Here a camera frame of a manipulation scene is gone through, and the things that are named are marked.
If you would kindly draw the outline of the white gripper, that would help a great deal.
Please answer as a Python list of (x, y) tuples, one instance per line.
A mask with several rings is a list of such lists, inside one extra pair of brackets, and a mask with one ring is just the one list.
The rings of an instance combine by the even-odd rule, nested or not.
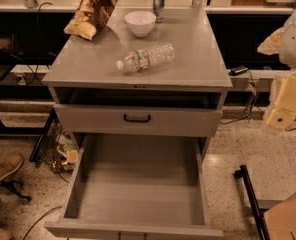
[[(279, 53), (279, 60), (296, 68), (296, 9), (283, 27), (270, 34), (257, 48), (264, 55)], [(281, 85), (266, 124), (284, 130), (296, 119), (296, 69), (281, 79)]]

